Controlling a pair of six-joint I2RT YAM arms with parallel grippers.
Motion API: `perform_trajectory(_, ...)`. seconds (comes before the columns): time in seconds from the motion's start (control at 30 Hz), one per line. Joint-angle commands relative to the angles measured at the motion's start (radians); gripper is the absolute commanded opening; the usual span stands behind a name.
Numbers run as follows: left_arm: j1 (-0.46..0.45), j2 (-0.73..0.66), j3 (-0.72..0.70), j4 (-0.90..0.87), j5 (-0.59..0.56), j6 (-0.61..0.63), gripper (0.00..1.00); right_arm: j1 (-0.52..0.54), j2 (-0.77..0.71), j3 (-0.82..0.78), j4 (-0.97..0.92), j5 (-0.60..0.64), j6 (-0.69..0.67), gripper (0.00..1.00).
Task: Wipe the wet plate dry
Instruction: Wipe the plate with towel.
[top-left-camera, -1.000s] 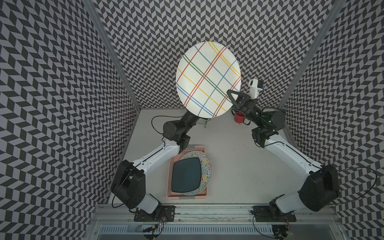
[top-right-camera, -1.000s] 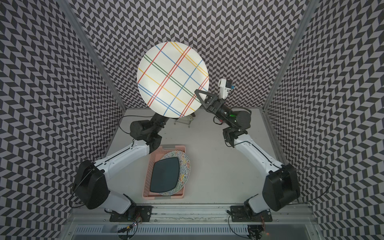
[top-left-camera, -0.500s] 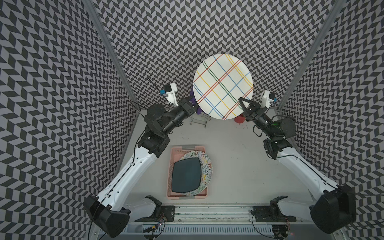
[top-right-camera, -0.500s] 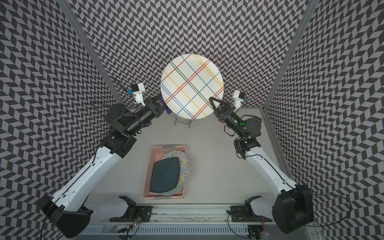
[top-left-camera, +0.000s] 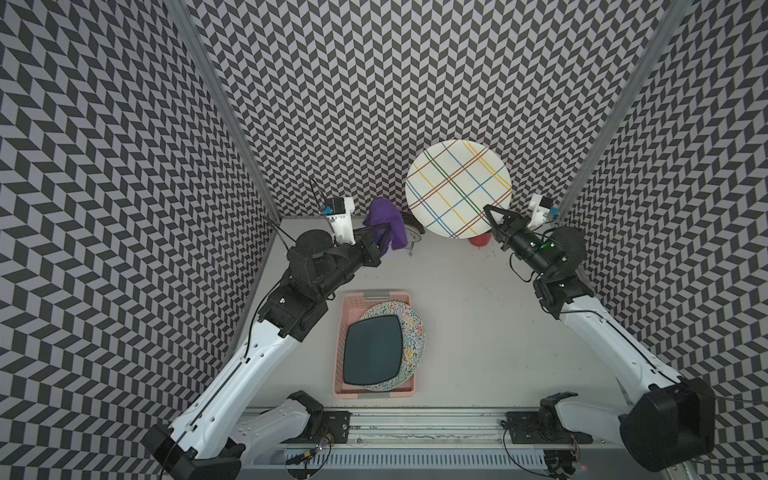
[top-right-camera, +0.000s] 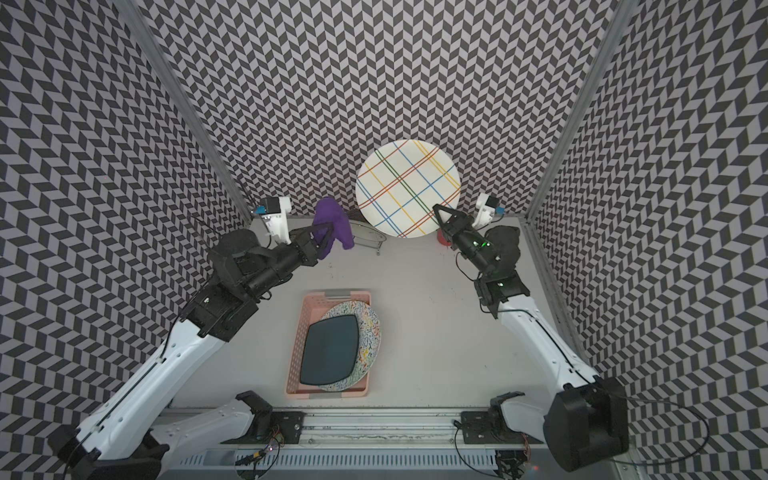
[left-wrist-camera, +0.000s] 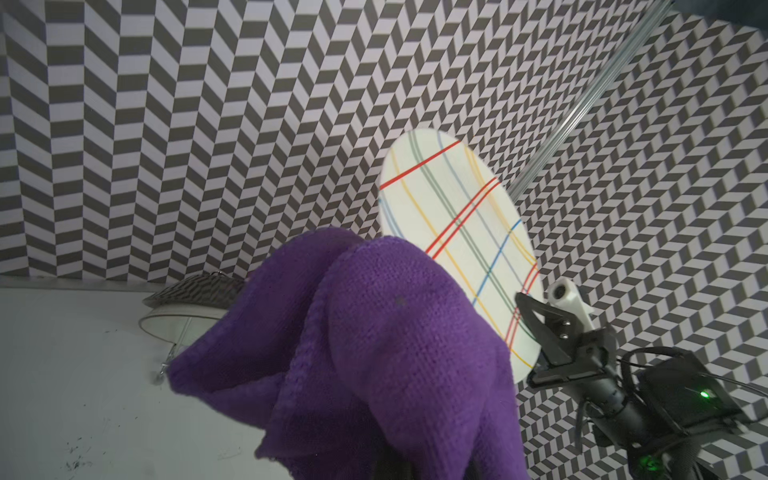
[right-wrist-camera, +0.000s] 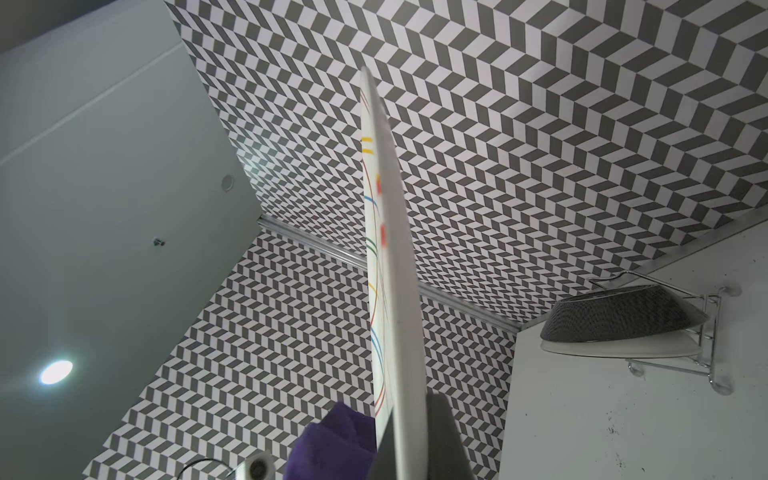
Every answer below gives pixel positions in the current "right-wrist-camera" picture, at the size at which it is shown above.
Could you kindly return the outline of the white plaid striped plate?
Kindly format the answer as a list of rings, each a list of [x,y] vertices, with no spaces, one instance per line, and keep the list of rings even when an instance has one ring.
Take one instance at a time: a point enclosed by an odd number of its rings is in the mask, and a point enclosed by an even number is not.
[[[423,324],[395,142],[375,80],[360,71],[361,154],[376,441],[397,479],[428,475]]]

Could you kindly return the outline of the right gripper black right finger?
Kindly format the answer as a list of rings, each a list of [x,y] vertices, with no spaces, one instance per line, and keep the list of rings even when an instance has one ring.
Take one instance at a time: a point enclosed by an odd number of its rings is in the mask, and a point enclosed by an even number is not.
[[[429,480],[472,480],[474,475],[448,398],[429,392],[427,399]]]

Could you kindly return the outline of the purple cloth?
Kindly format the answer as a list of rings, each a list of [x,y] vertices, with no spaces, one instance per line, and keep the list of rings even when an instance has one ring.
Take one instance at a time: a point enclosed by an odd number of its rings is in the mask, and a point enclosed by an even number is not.
[[[310,423],[285,465],[288,480],[366,479],[377,452],[373,417],[337,402],[319,423]]]

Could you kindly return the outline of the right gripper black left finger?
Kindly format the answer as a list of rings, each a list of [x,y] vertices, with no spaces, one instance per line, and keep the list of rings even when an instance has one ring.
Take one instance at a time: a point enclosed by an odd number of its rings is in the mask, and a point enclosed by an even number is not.
[[[367,480],[396,480],[394,416],[391,415],[369,470]]]

